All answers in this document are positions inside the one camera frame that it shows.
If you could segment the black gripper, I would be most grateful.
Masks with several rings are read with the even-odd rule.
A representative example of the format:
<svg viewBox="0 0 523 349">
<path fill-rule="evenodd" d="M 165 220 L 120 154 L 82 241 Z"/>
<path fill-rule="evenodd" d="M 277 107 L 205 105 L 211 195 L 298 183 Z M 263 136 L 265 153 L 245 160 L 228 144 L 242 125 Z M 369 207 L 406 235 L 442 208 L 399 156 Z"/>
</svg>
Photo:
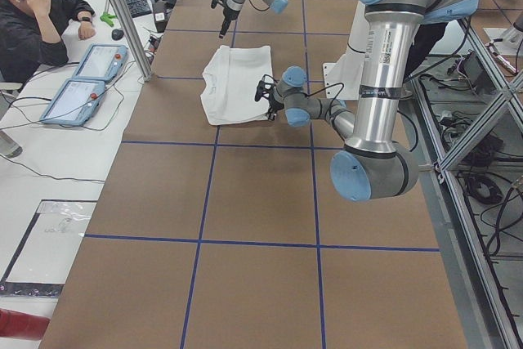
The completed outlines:
<svg viewBox="0 0 523 349">
<path fill-rule="evenodd" d="M 229 7 L 227 4 L 224 5 L 223 16 L 224 20 L 221 25 L 219 32 L 219 38 L 224 38 L 230 28 L 230 23 L 238 19 L 239 11 Z"/>
<path fill-rule="evenodd" d="M 284 104 L 278 102 L 272 93 L 268 96 L 268 101 L 269 109 L 266 112 L 266 118 L 269 121 L 275 121 L 278 112 L 284 109 Z"/>
</svg>

